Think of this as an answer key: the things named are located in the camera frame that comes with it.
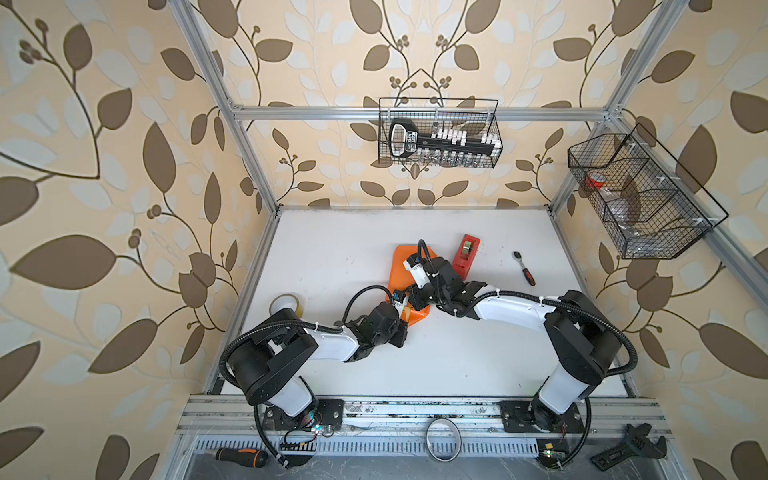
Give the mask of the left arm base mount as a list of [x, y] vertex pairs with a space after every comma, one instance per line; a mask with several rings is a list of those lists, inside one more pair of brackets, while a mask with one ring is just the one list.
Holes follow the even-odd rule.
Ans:
[[261, 419], [268, 430], [289, 431], [319, 426], [323, 432], [331, 432], [340, 429], [343, 410], [344, 401], [341, 399], [315, 399], [295, 416], [288, 415], [277, 406], [268, 405]]

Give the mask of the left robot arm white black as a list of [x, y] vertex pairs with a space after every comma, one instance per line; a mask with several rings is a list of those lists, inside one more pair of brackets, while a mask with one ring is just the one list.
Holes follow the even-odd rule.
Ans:
[[[379, 290], [386, 300], [369, 314], [349, 318], [354, 301], [362, 294]], [[352, 363], [367, 358], [383, 345], [401, 348], [408, 322], [401, 318], [406, 294], [370, 285], [353, 295], [332, 326], [303, 320], [300, 301], [293, 294], [276, 297], [270, 316], [240, 334], [223, 350], [218, 361], [220, 376], [239, 388], [251, 406], [277, 407], [290, 418], [303, 417], [316, 408], [316, 398], [299, 371], [313, 360]]]

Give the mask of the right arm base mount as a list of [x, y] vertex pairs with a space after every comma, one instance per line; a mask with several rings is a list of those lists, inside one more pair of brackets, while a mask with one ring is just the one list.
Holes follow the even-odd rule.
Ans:
[[585, 417], [575, 403], [562, 414], [528, 400], [505, 400], [498, 406], [506, 433], [568, 434], [585, 431]]

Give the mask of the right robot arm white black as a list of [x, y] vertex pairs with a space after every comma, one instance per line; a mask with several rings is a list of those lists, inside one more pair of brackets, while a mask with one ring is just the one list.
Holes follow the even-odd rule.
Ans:
[[535, 413], [562, 416], [605, 378], [629, 373], [638, 364], [631, 340], [580, 291], [536, 296], [465, 281], [450, 262], [431, 257], [423, 240], [403, 267], [413, 279], [407, 295], [415, 310], [433, 305], [455, 318], [502, 322], [547, 335], [559, 364], [531, 401]]

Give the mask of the yellow orange wrapping paper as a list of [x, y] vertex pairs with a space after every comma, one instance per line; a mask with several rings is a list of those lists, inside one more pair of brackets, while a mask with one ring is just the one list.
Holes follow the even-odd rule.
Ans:
[[[395, 290], [405, 291], [407, 287], [414, 284], [413, 277], [404, 267], [404, 262], [413, 254], [417, 253], [416, 245], [400, 245], [394, 250], [391, 269], [388, 281], [388, 288], [391, 292]], [[427, 318], [430, 313], [430, 306], [421, 311], [415, 310], [410, 304], [404, 309], [401, 318], [408, 322], [412, 327], [420, 321]]]

